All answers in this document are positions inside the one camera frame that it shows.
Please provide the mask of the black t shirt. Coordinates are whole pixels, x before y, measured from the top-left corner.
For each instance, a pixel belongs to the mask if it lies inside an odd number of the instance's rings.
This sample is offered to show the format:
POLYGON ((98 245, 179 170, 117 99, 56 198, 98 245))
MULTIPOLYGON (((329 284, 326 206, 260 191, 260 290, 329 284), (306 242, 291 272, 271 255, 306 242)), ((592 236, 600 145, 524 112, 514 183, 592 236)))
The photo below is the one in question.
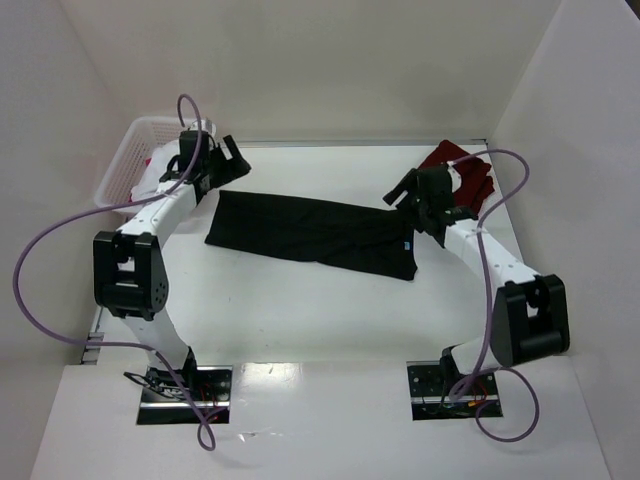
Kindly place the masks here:
POLYGON ((205 243, 404 281, 418 270, 399 212, 302 197, 222 191, 205 243))

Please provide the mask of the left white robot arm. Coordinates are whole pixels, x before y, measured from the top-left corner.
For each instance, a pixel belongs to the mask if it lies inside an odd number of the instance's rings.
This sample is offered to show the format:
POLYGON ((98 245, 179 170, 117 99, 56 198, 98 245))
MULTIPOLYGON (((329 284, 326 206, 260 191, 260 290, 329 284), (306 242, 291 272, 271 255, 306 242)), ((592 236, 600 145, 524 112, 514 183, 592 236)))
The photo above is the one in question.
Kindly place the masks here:
POLYGON ((152 379, 173 382, 170 372, 175 371, 179 383, 191 389, 197 362, 166 309, 169 280, 162 248, 210 191, 247 175, 251 166, 230 135, 219 144, 208 132, 190 128, 180 134, 178 145, 159 177, 154 200, 118 230, 95 236, 94 297, 151 348, 152 379))

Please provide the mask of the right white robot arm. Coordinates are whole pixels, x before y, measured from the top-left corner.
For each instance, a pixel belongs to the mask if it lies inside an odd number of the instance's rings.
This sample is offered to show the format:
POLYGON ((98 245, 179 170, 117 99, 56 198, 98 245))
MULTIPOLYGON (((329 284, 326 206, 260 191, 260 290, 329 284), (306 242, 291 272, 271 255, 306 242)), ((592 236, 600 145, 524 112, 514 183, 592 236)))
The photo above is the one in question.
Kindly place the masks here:
POLYGON ((482 217, 456 205, 454 187, 451 166, 412 169, 383 199, 485 283, 483 334, 446 348, 440 359, 450 394, 460 397, 482 373, 566 352, 570 330, 564 282, 520 262, 482 217))

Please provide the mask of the folded dark red t shirt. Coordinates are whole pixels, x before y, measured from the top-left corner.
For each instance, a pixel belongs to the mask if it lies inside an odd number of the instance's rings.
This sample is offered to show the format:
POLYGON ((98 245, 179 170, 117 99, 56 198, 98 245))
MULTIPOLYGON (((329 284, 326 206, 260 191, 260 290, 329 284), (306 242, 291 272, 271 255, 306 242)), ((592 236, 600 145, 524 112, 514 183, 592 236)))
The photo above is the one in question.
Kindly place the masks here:
MULTIPOLYGON (((467 155, 468 152, 458 145, 449 140, 443 140, 418 168, 434 167, 467 155)), ((453 192, 456 205, 469 207, 478 215, 485 200, 494 192, 494 181, 490 175, 491 165, 474 157, 456 164, 454 169, 460 177, 460 186, 453 192)))

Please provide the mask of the white t shirt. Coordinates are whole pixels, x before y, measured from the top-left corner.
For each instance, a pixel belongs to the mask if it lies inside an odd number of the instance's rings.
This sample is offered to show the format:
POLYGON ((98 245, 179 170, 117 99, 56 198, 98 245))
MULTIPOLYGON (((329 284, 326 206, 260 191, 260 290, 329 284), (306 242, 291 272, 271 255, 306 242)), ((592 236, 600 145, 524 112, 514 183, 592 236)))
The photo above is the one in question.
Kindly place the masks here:
POLYGON ((155 195, 160 178, 167 170, 169 162, 180 152, 179 141, 173 140, 153 150, 151 163, 144 169, 139 182, 133 188, 133 200, 139 201, 155 195))

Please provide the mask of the white plastic basket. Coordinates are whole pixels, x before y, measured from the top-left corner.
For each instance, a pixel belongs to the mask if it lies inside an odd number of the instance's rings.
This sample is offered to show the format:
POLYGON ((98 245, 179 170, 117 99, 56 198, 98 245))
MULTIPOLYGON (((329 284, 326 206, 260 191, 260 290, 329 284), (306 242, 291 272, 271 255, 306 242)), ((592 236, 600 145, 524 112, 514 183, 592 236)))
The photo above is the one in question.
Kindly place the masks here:
MULTIPOLYGON (((145 169, 144 160, 153 150, 173 140, 178 140, 185 130, 191 130, 194 119, 182 125, 175 117, 140 117, 132 122, 94 196, 97 207, 116 205, 117 213, 132 218, 142 209, 128 202, 131 189, 136 185, 145 169)), ((155 195, 167 188, 158 185, 155 195)))

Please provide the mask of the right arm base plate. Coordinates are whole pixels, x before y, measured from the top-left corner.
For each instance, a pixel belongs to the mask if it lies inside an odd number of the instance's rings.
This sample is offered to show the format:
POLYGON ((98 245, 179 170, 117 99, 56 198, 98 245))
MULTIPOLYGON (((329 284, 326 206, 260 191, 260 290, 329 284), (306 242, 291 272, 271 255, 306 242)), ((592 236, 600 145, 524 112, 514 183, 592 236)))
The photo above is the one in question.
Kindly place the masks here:
POLYGON ((458 401, 448 397, 438 362, 408 362, 407 377, 414 421, 474 419, 477 412, 480 418, 503 416, 493 375, 480 376, 458 401))

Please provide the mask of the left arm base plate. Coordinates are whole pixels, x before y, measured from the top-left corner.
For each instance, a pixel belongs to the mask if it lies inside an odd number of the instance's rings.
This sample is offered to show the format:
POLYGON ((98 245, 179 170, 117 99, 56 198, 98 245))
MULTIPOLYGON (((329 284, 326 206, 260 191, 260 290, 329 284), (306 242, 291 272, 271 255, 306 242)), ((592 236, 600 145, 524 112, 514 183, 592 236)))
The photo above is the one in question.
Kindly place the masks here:
MULTIPOLYGON (((181 390, 166 373, 149 368, 144 375, 125 376, 142 387, 137 425, 197 424, 197 415, 181 390)), ((228 424, 233 368, 230 365, 201 366, 195 375, 191 397, 209 424, 228 424)))

